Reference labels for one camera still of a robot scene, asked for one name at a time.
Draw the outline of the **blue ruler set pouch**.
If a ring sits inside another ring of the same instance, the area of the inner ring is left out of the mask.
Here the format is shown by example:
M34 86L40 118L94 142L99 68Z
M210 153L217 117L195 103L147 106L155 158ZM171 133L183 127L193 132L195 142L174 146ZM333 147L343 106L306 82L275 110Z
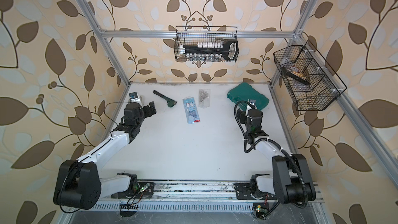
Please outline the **blue ruler set pouch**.
M198 114L197 105L193 97L183 99L184 112L188 124L199 123L200 117Z

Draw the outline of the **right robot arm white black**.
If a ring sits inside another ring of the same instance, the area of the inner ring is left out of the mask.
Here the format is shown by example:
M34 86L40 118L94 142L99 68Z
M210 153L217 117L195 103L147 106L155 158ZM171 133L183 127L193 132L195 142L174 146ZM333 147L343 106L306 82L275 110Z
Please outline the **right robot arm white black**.
M290 154L262 130L263 113L257 109L234 110L235 120L243 134L244 152L258 151L270 158L272 172L253 175L250 194L256 199L274 195L281 204L299 208L316 199L316 190L305 157Z

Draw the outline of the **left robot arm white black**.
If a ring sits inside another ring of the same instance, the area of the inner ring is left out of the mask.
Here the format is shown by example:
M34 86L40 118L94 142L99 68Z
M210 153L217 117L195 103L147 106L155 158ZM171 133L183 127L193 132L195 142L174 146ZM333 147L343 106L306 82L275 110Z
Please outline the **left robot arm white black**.
M149 189L151 184L140 186L135 174L118 173L112 178L100 178L100 170L136 138L143 121L156 112L154 102L147 106L142 106L140 102L128 103L120 124L110 137L87 154L75 160L66 160L60 165L53 195L54 204L88 210L98 200L113 194L134 197Z

